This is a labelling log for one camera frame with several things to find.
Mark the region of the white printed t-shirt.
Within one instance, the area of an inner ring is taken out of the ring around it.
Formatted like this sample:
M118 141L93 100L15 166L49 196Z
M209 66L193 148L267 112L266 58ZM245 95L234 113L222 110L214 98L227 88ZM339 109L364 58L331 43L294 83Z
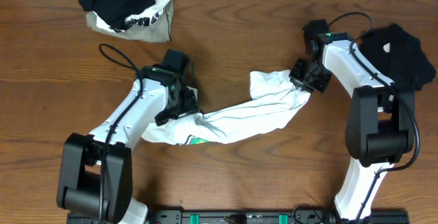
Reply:
M170 145L229 144L283 129L311 96L291 83L289 74L289 70L252 71L250 101L207 114L191 114L161 126L151 123L142 139Z

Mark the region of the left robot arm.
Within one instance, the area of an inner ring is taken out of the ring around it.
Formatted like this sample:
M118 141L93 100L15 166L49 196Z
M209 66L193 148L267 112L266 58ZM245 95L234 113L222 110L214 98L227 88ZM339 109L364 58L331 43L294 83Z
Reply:
M150 123L163 125L195 103L185 66L145 66L129 94L89 134L64 143L56 203L96 223L145 223L148 207L134 199L132 152Z

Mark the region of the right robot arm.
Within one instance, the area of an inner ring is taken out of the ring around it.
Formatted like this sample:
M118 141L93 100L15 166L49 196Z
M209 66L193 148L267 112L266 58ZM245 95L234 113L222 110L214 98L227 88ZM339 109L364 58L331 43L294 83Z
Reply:
M419 153L413 91L376 69L346 32L304 30L308 60L290 80L307 92L324 92L336 77L350 95L345 131L350 164L335 195L332 223L371 223L372 202L388 173L409 168Z

